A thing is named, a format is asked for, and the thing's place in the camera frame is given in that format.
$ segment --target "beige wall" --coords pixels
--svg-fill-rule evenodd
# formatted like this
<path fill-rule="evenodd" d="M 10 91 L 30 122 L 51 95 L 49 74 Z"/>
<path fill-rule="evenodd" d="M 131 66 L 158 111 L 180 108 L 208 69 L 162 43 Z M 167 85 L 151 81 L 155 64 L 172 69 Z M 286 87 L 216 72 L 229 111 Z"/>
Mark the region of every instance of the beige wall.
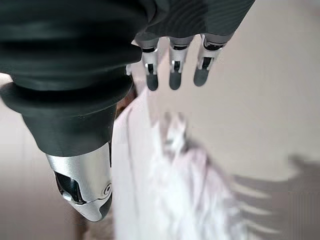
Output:
<path fill-rule="evenodd" d="M 46 156 L 20 114 L 0 101 L 0 239 L 75 239 L 73 208 L 64 202 Z"/>

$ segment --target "white cloth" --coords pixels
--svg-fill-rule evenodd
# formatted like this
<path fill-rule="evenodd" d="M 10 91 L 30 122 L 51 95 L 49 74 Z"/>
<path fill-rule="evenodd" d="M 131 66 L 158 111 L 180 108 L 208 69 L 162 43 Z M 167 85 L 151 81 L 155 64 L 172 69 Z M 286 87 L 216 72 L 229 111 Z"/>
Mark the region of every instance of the white cloth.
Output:
<path fill-rule="evenodd" d="M 144 92 L 119 116 L 112 142 L 118 240 L 244 240 L 228 185 L 205 150 L 185 148 L 187 125 L 166 116 L 152 127 Z"/>

